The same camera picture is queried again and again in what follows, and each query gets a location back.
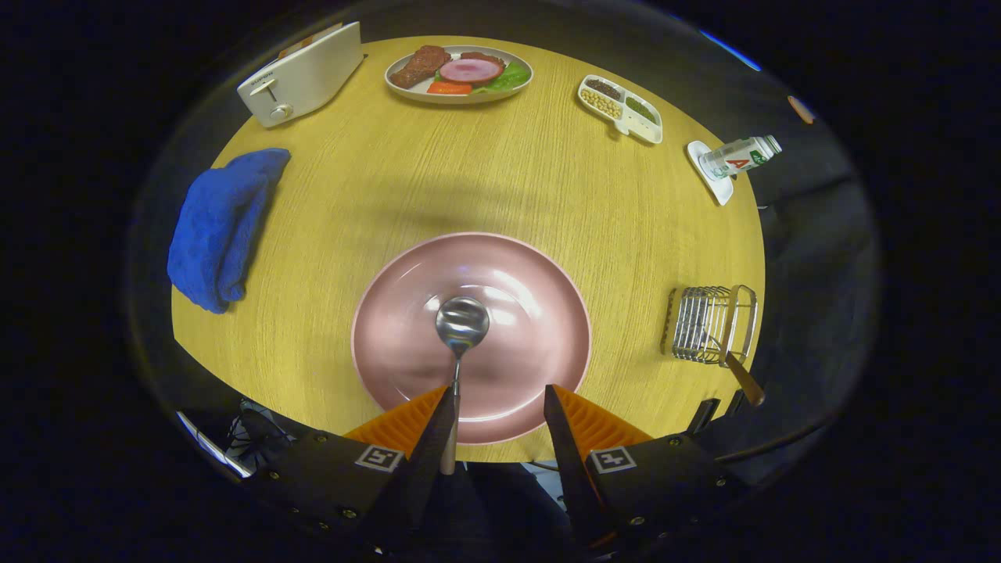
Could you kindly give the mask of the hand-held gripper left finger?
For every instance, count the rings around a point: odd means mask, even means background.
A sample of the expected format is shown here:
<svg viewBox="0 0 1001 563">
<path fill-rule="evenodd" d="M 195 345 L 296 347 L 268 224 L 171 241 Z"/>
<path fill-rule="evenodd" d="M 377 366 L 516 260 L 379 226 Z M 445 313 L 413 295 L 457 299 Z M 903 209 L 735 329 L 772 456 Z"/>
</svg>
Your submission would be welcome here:
<svg viewBox="0 0 1001 563">
<path fill-rule="evenodd" d="M 394 552 L 411 544 L 455 421 L 453 392 L 425 397 L 407 446 L 305 432 L 242 485 L 265 506 L 350 551 Z"/>
</svg>

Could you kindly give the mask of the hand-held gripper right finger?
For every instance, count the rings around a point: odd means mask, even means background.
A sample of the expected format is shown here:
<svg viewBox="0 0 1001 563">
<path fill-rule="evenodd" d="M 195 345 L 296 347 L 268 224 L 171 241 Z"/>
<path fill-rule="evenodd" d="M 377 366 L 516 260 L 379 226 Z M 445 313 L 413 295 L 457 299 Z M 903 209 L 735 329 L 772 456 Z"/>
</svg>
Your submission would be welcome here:
<svg viewBox="0 0 1001 563">
<path fill-rule="evenodd" d="M 751 491 L 686 432 L 651 437 L 560 385 L 547 386 L 544 417 L 573 534 L 590 551 L 654 551 Z"/>
</svg>

